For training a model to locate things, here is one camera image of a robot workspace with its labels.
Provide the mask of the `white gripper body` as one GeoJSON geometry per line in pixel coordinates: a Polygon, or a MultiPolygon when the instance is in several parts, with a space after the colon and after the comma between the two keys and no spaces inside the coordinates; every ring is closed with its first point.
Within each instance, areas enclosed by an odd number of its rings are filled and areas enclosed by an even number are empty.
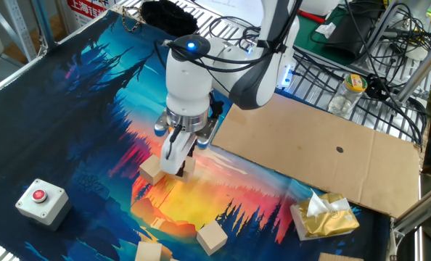
{"type": "Polygon", "coordinates": [[[181,131],[171,142],[173,134],[174,130],[166,137],[160,155],[160,169],[169,174],[177,174],[197,139],[196,133],[181,131]]]}

